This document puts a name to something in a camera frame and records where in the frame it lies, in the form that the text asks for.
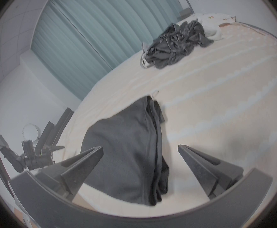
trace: mattress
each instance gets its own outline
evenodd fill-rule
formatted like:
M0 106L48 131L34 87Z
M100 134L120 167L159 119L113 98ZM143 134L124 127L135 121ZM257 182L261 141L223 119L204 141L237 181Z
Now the mattress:
M101 79L64 129L56 162L80 153L87 129L145 95L157 100L163 157L170 167L169 191L154 207L114 199L84 184L79 194L95 210L127 217L152 217L189 210L209 201L178 153L184 144L239 165L257 167L273 184L257 213L277 190L277 39L246 25L221 28L223 40L195 47L161 70L140 67L141 52Z

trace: bed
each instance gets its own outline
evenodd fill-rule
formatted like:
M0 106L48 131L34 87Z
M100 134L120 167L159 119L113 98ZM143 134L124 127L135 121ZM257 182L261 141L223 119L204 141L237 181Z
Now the bed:
M191 146L273 177L258 211L277 190L277 39L240 23L221 27L223 40L195 47L161 70L140 66L141 52L102 78L64 129L55 162L80 153L87 129L145 95L159 102L163 157L170 167L169 191L154 207L114 199L84 184L80 196L95 210L127 217L174 214L209 199L177 147Z

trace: bed cover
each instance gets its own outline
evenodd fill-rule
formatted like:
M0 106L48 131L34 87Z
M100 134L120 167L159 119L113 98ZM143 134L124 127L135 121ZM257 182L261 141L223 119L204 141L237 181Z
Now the bed cover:
M84 184L79 194L95 210L119 216L152 217L197 207L209 199L177 151L189 145L273 176L260 211L277 190L277 39L240 23L221 28L223 40L195 47L161 70L140 67L141 52L101 79L64 129L59 162L80 153L87 129L151 95L162 108L163 157L170 167L169 191L155 207L114 199Z

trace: folded black clothing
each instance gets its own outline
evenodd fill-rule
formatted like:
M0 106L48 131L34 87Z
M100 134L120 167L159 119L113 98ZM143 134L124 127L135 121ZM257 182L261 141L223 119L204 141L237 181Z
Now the folded black clothing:
M156 68L163 68L189 55L194 46L207 47L213 43L205 37L203 26L197 21L180 26L171 24L148 48L145 59Z
M145 96L89 127L81 152L102 146L103 157L85 183L127 202L160 202L168 191L169 175L162 156L162 122L159 104Z

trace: curtain fold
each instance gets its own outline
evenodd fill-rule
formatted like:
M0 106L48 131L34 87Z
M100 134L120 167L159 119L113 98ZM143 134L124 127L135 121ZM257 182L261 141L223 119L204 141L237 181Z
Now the curtain fold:
M178 0L49 0L31 49L79 99L177 22Z

